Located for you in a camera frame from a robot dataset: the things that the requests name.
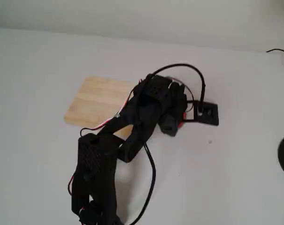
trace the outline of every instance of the wooden board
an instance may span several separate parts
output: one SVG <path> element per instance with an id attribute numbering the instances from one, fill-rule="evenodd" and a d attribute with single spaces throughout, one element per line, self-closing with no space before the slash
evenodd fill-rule
<path id="1" fill-rule="evenodd" d="M 64 120 L 66 123 L 92 128 L 113 117 L 122 107 L 135 84 L 102 77 L 87 77 Z M 132 126 L 125 127 L 116 134 L 127 137 Z"/>

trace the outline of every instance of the white surface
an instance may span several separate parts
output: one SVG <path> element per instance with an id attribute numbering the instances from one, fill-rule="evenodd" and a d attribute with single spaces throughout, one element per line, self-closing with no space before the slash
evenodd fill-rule
<path id="1" fill-rule="evenodd" d="M 0 0 L 0 26 L 266 51 L 284 0 Z"/>
<path id="2" fill-rule="evenodd" d="M 204 74 L 220 126 L 186 124 L 175 138 L 156 129 L 154 195 L 139 224 L 284 225 L 284 57 L 182 45 L 0 29 L 0 225 L 78 225 L 67 183 L 79 127 L 63 116 L 90 75 L 137 81 L 175 62 Z M 173 75 L 200 95 L 188 69 Z M 137 216 L 151 180 L 143 150 L 118 163 L 119 215 Z"/>

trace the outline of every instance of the black cable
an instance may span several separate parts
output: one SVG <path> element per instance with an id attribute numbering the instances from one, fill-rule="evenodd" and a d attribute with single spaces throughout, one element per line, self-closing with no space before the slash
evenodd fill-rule
<path id="1" fill-rule="evenodd" d="M 202 108 L 202 103 L 203 103 L 203 100 L 204 100 L 204 93 L 205 93 L 205 82 L 204 82 L 204 77 L 202 75 L 202 73 L 194 66 L 190 65 L 190 64 L 187 64 L 187 63 L 176 63 L 176 64 L 171 64 L 171 65 L 168 65 L 168 66 L 165 66 L 165 67 L 162 67 L 158 70 L 156 70 L 154 73 L 152 73 L 148 78 L 146 78 L 145 80 L 145 83 L 143 84 L 141 90 L 139 90 L 139 93 L 138 95 L 136 96 L 136 105 L 138 104 L 138 100 L 140 98 L 140 94 L 143 92 L 144 88 L 147 86 L 148 82 L 155 76 L 157 75 L 159 72 L 165 70 L 165 69 L 168 69 L 168 68 L 172 68 L 172 67 L 189 67 L 193 70 L 195 70 L 200 78 L 201 78 L 201 82 L 202 82 L 202 87 L 201 87 L 201 97 L 200 97 L 200 108 Z M 137 121 L 139 121 L 139 113 L 138 113 L 138 109 L 136 108 L 136 115 L 137 115 Z M 156 179 L 156 169 L 155 169 L 155 163 L 154 163 L 154 160 L 151 156 L 151 153 L 150 153 L 150 150 L 147 146 L 147 143 L 144 142 L 144 140 L 141 138 L 139 132 L 138 132 L 138 135 L 140 137 L 140 140 L 143 142 L 143 146 L 145 148 L 145 151 L 146 151 L 146 154 L 149 158 L 149 161 L 150 161 L 150 164 L 151 164 L 151 167 L 152 167 L 152 180 L 151 180 L 151 185 L 150 185 L 150 189 L 149 189 L 149 192 L 148 192 L 148 195 L 147 195 L 147 198 L 146 198 L 146 201 L 144 203 L 144 206 L 141 210 L 141 212 L 139 213 L 138 217 L 130 224 L 130 225 L 135 225 L 143 216 L 149 202 L 150 202 L 150 199 L 151 199 L 151 195 L 152 195 L 152 192 L 153 192 L 153 189 L 154 189 L 154 185 L 155 185 L 155 179 Z"/>
<path id="2" fill-rule="evenodd" d="M 280 49 L 280 48 L 274 48 L 274 49 L 270 49 L 268 51 L 266 51 L 267 53 L 273 52 L 273 51 L 281 51 L 284 52 L 284 49 Z"/>
<path id="3" fill-rule="evenodd" d="M 194 119 L 183 119 L 183 122 L 185 122 L 185 123 L 193 123 L 193 122 L 197 122 L 197 121 L 194 120 Z"/>
<path id="4" fill-rule="evenodd" d="M 152 155 L 150 153 L 150 150 L 147 146 L 147 143 L 144 142 L 143 144 L 144 146 L 144 149 L 147 153 L 147 156 L 149 158 L 149 161 L 150 161 L 150 164 L 151 164 L 151 167 L 152 167 L 152 180 L 151 180 L 151 185 L 150 185 L 150 189 L 149 189 L 149 192 L 148 192 L 148 195 L 147 195 L 147 198 L 145 200 L 145 203 L 144 203 L 144 206 L 141 210 L 141 212 L 139 213 L 138 217 L 130 224 L 130 225 L 135 225 L 143 216 L 149 202 L 150 202 L 150 199 L 151 199 L 151 195 L 152 195 L 152 192 L 153 192 L 153 189 L 154 189 L 154 185 L 155 185 L 155 179 L 156 179 L 156 169 L 155 169 L 155 163 L 154 163 L 154 160 L 152 158 Z"/>
<path id="5" fill-rule="evenodd" d="M 192 101 L 194 102 L 194 95 L 193 95 L 192 92 L 190 92 L 190 93 L 192 95 Z M 192 103 L 192 107 L 189 110 L 185 111 L 185 112 L 188 113 L 189 111 L 191 111 L 193 109 L 193 107 L 194 107 L 194 103 Z"/>
<path id="6" fill-rule="evenodd" d="M 202 104 L 203 104 L 203 100 L 204 100 L 205 89 L 206 89 L 206 84 L 204 82 L 204 77 L 203 77 L 202 73 L 195 66 L 193 66 L 191 64 L 188 64 L 188 63 L 175 63 L 175 64 L 170 64 L 170 65 L 167 65 L 165 67 L 162 67 L 162 68 L 154 71 L 152 74 L 156 75 L 156 74 L 158 74 L 159 72 L 161 72 L 161 71 L 163 71 L 165 69 L 169 69 L 169 68 L 173 68 L 173 67 L 188 67 L 188 68 L 191 68 L 194 71 L 196 71 L 198 73 L 198 75 L 200 76 L 202 84 L 201 84 L 201 95 L 200 95 L 199 111 L 201 112 L 202 111 Z"/>
<path id="7" fill-rule="evenodd" d="M 99 130 L 100 128 L 103 128 L 104 126 L 105 126 L 105 124 L 103 124 L 101 127 L 98 127 L 98 128 L 96 128 L 96 129 L 84 127 L 84 128 L 82 128 L 82 129 L 80 130 L 80 136 L 82 137 L 82 132 L 83 132 L 84 130 L 94 131 L 94 130 Z"/>

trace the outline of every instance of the white wall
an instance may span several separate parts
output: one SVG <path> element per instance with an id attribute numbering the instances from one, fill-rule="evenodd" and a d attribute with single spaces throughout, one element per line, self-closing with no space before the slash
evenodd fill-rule
<path id="1" fill-rule="evenodd" d="M 0 27 L 267 50 L 284 0 L 0 0 Z"/>

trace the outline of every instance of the cable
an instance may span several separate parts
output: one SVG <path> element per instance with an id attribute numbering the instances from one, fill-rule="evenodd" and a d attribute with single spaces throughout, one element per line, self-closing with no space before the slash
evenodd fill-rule
<path id="1" fill-rule="evenodd" d="M 172 76 L 167 76 L 167 78 L 170 78 L 170 79 L 172 79 L 172 80 L 174 80 L 174 81 L 176 81 L 176 82 L 179 82 L 179 83 L 183 84 L 184 87 L 186 87 L 186 88 L 188 89 L 188 91 L 190 92 L 191 97 L 192 97 L 192 101 L 191 101 L 192 107 L 191 107 L 189 110 L 185 111 L 186 113 L 188 113 L 188 112 L 191 111 L 191 110 L 193 109 L 193 107 L 194 107 L 194 95 L 193 95 L 191 89 L 190 89 L 184 82 L 182 82 L 181 80 L 179 80 L 179 79 L 177 79 L 177 78 L 174 78 L 174 77 L 172 77 Z"/>
<path id="2" fill-rule="evenodd" d="M 68 183 L 68 192 L 69 192 L 70 196 L 72 196 L 72 192 L 71 192 L 71 190 L 70 190 L 70 185 L 71 185 L 71 183 L 72 183 L 72 181 L 73 181 L 73 179 L 74 179 L 74 174 L 75 174 L 75 172 L 73 173 L 73 175 L 72 175 L 72 177 L 71 177 L 71 179 L 70 179 L 70 181 L 69 181 L 69 183 Z"/>
<path id="3" fill-rule="evenodd" d="M 162 68 L 154 71 L 152 74 L 157 75 L 159 72 L 166 70 L 166 69 L 169 69 L 169 68 L 173 68 L 173 67 L 188 67 L 188 68 L 191 68 L 194 71 L 196 71 L 198 73 L 198 75 L 200 76 L 200 78 L 201 78 L 201 95 L 200 95 L 199 111 L 201 112 L 202 111 L 202 104 L 203 104 L 203 100 L 204 100 L 205 89 L 206 89 L 206 84 L 204 82 L 204 77 L 203 77 L 203 75 L 202 75 L 202 73 L 200 72 L 199 69 L 197 69 L 195 66 L 188 64 L 188 63 L 175 63 L 175 64 L 170 64 L 170 65 L 167 65 L 165 67 L 162 67 Z"/>
<path id="4" fill-rule="evenodd" d="M 149 189 L 149 192 L 148 192 L 148 195 L 147 195 L 147 198 L 145 200 L 145 203 L 144 203 L 144 206 L 141 210 L 141 212 L 139 213 L 138 217 L 130 224 L 130 225 L 135 225 L 143 216 L 149 202 L 150 202 L 150 199 L 151 199 L 151 195 L 152 195 L 152 192 L 153 192 L 153 189 L 154 189 L 154 185 L 155 185 L 155 179 L 156 179 L 156 169 L 155 169 L 155 163 L 154 163 L 154 160 L 152 158 L 152 155 L 150 153 L 150 150 L 147 146 L 147 143 L 144 143 L 143 144 L 144 146 L 144 149 L 146 151 L 146 154 L 149 158 L 149 161 L 150 161 L 150 164 L 151 164 L 151 167 L 152 167 L 152 180 L 151 180 L 151 185 L 150 185 L 150 189 Z"/>
<path id="5" fill-rule="evenodd" d="M 197 121 L 194 120 L 194 119 L 183 119 L 183 122 L 185 122 L 185 123 L 193 123 L 193 122 L 197 122 Z"/>
<path id="6" fill-rule="evenodd" d="M 280 49 L 280 48 L 274 48 L 274 49 L 270 49 L 268 51 L 266 51 L 267 53 L 273 52 L 273 51 L 281 51 L 284 52 L 284 49 Z"/>

